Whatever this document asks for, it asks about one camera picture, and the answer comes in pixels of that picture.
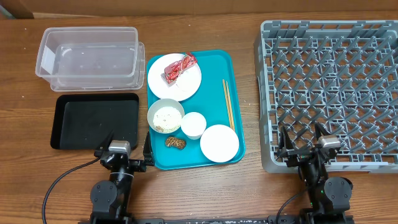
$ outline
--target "blue tray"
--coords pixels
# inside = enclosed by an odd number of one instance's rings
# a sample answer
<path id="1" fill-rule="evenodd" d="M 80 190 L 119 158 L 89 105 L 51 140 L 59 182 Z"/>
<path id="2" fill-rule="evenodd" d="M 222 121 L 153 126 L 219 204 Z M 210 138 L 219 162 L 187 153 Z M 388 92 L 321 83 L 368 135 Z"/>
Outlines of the blue tray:
<path id="1" fill-rule="evenodd" d="M 206 118 L 207 128 L 214 124 L 229 126 L 223 88 L 223 79 L 225 79 L 228 81 L 231 95 L 235 131 L 239 138 L 239 150 L 230 161 L 216 163 L 203 155 L 200 149 L 200 139 L 191 140 L 187 138 L 181 131 L 181 128 L 172 134 L 159 134 L 150 128 L 150 140 L 155 155 L 155 166 L 162 170 L 231 164 L 240 161 L 246 151 L 231 57 L 223 50 L 206 50 L 192 52 L 192 54 L 198 59 L 201 70 L 201 84 L 193 96 L 180 102 L 185 114 L 189 112 L 201 113 Z M 163 55 L 155 56 L 148 61 L 147 71 L 149 71 L 152 64 L 161 56 Z M 149 108 L 159 98 L 151 92 L 149 85 L 147 85 L 147 93 Z M 169 136 L 186 140 L 187 146 L 185 149 L 179 150 L 173 147 L 166 147 L 165 140 Z"/>

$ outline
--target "gray plastic crate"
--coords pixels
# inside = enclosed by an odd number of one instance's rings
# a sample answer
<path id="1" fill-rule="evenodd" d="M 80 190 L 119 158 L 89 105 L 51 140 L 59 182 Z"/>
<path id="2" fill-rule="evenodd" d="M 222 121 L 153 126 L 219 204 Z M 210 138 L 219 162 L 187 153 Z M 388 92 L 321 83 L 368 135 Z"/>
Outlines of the gray plastic crate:
<path id="1" fill-rule="evenodd" d="M 262 166 L 296 172 L 276 152 L 284 125 L 312 147 L 315 121 L 342 148 L 328 170 L 398 172 L 398 21 L 265 21 L 254 43 Z"/>

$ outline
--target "transparent plastic box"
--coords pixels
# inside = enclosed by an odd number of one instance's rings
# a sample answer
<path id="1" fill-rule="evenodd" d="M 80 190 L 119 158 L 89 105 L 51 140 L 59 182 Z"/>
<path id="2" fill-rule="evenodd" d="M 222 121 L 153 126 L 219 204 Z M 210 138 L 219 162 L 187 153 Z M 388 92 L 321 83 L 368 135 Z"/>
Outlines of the transparent plastic box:
<path id="1" fill-rule="evenodd" d="M 53 91 L 136 90 L 145 50 L 134 27 L 54 27 L 43 35 L 36 75 Z"/>

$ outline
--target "red plastic wrapper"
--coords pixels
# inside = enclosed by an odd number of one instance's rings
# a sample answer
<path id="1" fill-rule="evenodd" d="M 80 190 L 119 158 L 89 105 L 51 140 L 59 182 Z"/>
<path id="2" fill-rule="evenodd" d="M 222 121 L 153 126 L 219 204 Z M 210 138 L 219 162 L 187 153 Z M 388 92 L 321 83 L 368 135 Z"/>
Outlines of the red plastic wrapper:
<path id="1" fill-rule="evenodd" d="M 174 82 L 185 70 L 198 63 L 198 60 L 190 52 L 184 55 L 182 60 L 171 63 L 164 69 L 162 77 L 168 84 Z"/>

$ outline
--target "white plate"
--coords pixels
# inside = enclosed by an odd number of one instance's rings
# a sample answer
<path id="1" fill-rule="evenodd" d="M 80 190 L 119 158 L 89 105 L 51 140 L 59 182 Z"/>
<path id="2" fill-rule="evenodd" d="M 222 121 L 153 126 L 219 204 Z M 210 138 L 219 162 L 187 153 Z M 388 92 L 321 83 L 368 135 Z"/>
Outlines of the white plate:
<path id="1" fill-rule="evenodd" d="M 216 124 L 202 134 L 200 148 L 207 159 L 213 162 L 227 162 L 238 153 L 239 139 L 230 127 Z"/>
<path id="2" fill-rule="evenodd" d="M 199 89 L 201 71 L 198 64 L 184 71 L 171 86 L 161 77 L 165 67 L 183 59 L 183 57 L 184 54 L 164 55 L 157 59 L 150 67 L 148 72 L 148 85 L 150 90 L 158 98 L 182 101 L 191 97 Z"/>

